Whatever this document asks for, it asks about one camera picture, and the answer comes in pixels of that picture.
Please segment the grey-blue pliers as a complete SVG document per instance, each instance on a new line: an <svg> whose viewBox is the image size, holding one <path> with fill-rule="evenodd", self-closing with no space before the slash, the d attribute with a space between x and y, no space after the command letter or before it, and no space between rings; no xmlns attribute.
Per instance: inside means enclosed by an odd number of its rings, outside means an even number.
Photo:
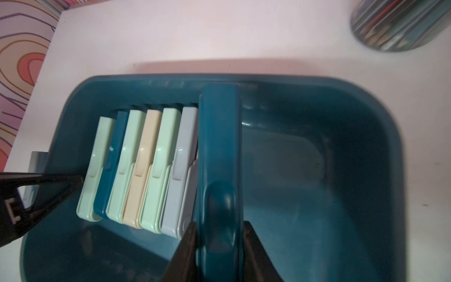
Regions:
<svg viewBox="0 0 451 282"><path fill-rule="evenodd" d="M162 233L177 239L183 237L193 214L197 175L192 172L192 166L196 162L197 141L198 109L185 106L182 110L161 222Z"/></svg>

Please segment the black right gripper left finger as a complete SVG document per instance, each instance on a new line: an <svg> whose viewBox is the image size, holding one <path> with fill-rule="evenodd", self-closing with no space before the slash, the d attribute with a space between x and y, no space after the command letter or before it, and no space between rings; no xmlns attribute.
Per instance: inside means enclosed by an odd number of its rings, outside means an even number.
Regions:
<svg viewBox="0 0 451 282"><path fill-rule="evenodd" d="M191 222L168 264L161 282L197 281L196 243L196 223Z"/></svg>

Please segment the teal plastic storage box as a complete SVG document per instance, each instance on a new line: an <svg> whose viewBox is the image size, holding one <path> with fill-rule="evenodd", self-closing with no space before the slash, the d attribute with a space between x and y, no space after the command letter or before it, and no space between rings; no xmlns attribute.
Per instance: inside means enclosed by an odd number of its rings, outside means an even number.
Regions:
<svg viewBox="0 0 451 282"><path fill-rule="evenodd" d="M385 107L349 82L266 75L113 75L83 81L63 107L47 174L86 175L101 116L199 108L207 84L238 87L241 193L285 282L404 282L404 164ZM79 193L25 236L25 282L159 282L181 240L76 215ZM242 233L241 280L244 282Z"/></svg>

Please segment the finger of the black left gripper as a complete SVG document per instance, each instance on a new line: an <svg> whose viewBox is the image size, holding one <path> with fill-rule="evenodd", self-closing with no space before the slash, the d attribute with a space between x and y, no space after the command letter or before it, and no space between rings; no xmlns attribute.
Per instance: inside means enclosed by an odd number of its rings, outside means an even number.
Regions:
<svg viewBox="0 0 451 282"><path fill-rule="evenodd" d="M25 208L18 189L22 186L66 184L42 207ZM38 173L1 173L1 246L10 244L33 229L66 199L83 187L81 175L46 175Z"/></svg>

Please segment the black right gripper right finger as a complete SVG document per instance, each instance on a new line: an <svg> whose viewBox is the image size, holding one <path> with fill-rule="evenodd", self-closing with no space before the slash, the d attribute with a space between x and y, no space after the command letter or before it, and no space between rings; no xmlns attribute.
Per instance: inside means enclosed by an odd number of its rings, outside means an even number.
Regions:
<svg viewBox="0 0 451 282"><path fill-rule="evenodd" d="M249 221L244 222L243 244L245 282L283 281Z"/></svg>

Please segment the light green pliers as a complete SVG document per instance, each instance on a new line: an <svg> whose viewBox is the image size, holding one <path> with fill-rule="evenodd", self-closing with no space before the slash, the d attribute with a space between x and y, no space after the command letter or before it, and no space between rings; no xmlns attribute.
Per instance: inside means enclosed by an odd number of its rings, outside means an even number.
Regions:
<svg viewBox="0 0 451 282"><path fill-rule="evenodd" d="M102 219L94 212L93 204L108 155L115 122L112 118L100 117L97 126L88 170L76 209L78 217L89 222L98 222Z"/></svg>

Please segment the mint green pliers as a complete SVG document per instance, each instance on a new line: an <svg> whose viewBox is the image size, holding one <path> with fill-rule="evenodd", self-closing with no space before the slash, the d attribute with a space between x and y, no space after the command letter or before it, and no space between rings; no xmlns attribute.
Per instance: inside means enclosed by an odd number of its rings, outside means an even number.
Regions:
<svg viewBox="0 0 451 282"><path fill-rule="evenodd" d="M163 109L155 155L144 194L140 224L143 229L156 234L161 234L160 218L170 166L174 158L180 118L181 112L178 109Z"/></svg>

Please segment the beige pliers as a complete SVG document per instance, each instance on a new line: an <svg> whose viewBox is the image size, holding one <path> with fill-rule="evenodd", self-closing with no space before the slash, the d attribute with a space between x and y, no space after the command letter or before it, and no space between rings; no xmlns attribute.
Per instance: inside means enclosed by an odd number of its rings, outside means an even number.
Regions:
<svg viewBox="0 0 451 282"><path fill-rule="evenodd" d="M137 159L130 180L126 199L123 223L135 229L141 229L139 216L142 210L144 190L148 180L149 169L155 155L156 142L159 134L162 112L149 109L144 121Z"/></svg>

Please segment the mesh pen holder cup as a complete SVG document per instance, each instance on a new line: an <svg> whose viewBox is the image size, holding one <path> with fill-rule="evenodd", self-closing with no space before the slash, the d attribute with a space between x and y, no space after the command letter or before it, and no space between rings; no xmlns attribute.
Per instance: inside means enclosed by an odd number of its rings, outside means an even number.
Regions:
<svg viewBox="0 0 451 282"><path fill-rule="evenodd" d="M450 25L449 0L360 1L350 19L360 43L392 53L420 48Z"/></svg>

